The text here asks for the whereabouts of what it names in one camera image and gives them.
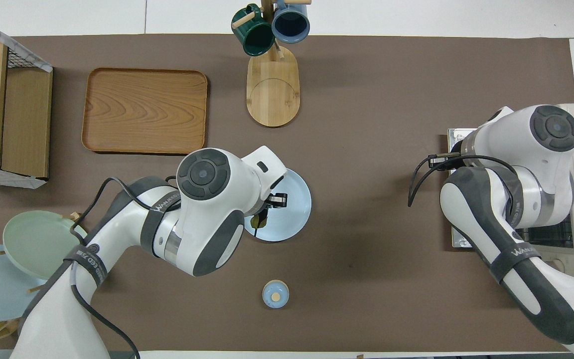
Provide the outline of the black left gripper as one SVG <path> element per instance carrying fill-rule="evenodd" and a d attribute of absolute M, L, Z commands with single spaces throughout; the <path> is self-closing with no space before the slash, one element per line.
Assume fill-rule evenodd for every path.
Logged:
<path fill-rule="evenodd" d="M 287 193 L 271 193 L 267 197 L 266 202 L 261 211 L 261 219 L 265 220 L 268 216 L 270 207 L 287 207 L 288 194 Z"/>

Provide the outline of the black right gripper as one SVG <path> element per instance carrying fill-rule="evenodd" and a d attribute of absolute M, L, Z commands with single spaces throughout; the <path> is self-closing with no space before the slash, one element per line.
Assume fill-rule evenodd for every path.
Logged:
<path fill-rule="evenodd" d="M 429 156 L 429 168 L 458 169 L 468 166 L 462 159 L 461 148 L 463 141 L 458 141 L 449 153 L 438 153 Z"/>

